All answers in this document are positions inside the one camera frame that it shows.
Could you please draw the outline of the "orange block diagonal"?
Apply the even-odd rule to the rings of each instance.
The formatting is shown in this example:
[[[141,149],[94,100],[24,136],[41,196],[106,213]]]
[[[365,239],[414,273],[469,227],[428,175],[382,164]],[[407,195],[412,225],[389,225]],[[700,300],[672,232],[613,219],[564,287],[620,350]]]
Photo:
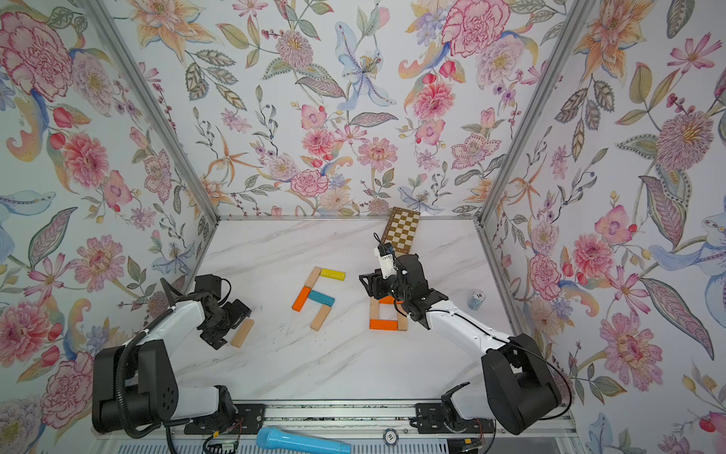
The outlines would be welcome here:
[[[300,293],[298,294],[297,298],[295,299],[295,301],[292,305],[292,309],[294,311],[300,312],[303,309],[304,304],[308,300],[308,297],[309,297],[311,291],[312,291],[312,289],[310,287],[303,287],[301,289]]]

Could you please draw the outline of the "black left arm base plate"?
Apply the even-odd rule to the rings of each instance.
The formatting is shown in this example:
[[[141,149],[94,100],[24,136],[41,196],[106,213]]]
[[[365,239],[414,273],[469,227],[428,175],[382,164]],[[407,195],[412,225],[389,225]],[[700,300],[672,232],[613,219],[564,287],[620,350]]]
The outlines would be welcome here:
[[[235,404],[234,410],[220,410],[215,414],[194,418],[183,429],[184,435],[222,434],[231,429],[233,435],[257,435],[265,421],[264,404]]]

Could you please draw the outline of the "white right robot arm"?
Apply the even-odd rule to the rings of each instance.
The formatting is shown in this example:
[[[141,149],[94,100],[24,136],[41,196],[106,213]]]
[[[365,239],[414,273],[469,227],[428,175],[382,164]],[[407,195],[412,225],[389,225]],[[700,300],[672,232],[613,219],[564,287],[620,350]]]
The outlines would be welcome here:
[[[379,267],[359,280],[377,300],[392,297],[414,323],[442,335],[480,362],[483,383],[464,382],[441,397],[442,425],[461,431],[466,423],[495,421],[519,435],[534,424],[555,419],[563,404],[555,380],[560,371],[546,361],[526,334],[508,335],[460,310],[428,285],[418,255],[395,253],[389,243],[374,248]]]

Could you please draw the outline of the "yellow block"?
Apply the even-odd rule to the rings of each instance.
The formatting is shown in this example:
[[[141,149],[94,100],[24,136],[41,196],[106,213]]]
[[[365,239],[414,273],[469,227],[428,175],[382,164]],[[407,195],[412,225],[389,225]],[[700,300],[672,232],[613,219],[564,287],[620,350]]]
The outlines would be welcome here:
[[[334,279],[334,280],[338,280],[338,281],[344,281],[346,278],[346,273],[340,272],[340,271],[329,270],[329,269],[322,269],[321,277]]]

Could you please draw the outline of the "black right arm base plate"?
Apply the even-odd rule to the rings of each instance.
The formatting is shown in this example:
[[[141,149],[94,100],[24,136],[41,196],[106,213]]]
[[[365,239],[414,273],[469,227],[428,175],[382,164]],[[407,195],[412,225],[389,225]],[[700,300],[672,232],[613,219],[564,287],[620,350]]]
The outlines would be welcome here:
[[[419,434],[491,434],[495,433],[493,419],[464,419],[454,405],[452,397],[455,392],[469,386],[469,382],[461,383],[445,392],[439,401],[417,403],[415,415],[410,418],[410,427],[417,429]]]

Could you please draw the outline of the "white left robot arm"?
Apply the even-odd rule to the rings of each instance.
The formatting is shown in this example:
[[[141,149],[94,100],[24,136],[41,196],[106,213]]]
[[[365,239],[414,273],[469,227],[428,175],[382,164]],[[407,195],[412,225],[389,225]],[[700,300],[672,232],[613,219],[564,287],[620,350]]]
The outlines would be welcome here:
[[[128,342],[95,357],[92,424],[101,434],[123,431],[140,439],[173,423],[224,431],[241,419],[226,386],[181,387],[170,357],[191,334],[215,351],[223,348],[251,310],[230,297],[228,279],[213,274],[196,277],[188,294],[166,280],[161,285],[168,308]]]

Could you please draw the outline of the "natural wood block diagonal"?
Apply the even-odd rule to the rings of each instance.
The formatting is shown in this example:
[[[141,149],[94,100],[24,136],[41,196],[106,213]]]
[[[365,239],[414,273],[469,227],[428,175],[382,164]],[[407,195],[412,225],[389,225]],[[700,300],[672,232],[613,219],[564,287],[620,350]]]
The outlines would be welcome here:
[[[401,332],[408,330],[408,315],[406,313],[397,313],[397,330]]]

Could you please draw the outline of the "teal block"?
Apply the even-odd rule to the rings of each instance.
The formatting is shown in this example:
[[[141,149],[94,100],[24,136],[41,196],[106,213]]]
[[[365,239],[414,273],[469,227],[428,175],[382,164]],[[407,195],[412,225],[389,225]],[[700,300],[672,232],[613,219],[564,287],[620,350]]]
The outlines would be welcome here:
[[[333,297],[320,293],[319,291],[310,291],[308,299],[325,306],[334,306],[335,304]]]

